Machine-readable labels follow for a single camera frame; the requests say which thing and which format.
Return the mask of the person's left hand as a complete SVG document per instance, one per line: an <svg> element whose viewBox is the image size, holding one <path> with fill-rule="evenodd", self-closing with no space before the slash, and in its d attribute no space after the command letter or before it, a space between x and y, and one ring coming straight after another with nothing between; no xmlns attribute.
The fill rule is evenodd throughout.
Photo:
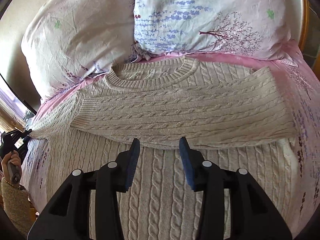
<svg viewBox="0 0 320 240"><path fill-rule="evenodd" d="M8 164L14 165L17 168L20 176L22 175L21 159L17 151L12 151L6 154L1 162L1 165L2 165L2 170L3 170L5 180L9 182L13 187L18 187L18 183L11 182L11 178L8 170Z"/></svg>

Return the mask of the left forearm fuzzy beige sleeve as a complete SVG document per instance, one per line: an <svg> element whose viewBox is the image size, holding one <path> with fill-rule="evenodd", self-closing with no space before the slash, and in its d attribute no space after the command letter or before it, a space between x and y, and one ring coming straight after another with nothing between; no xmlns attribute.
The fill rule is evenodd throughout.
<svg viewBox="0 0 320 240"><path fill-rule="evenodd" d="M1 196L3 198L4 211L15 228L26 239L29 230L33 226L27 191L23 186L12 186L5 178L2 178Z"/></svg>

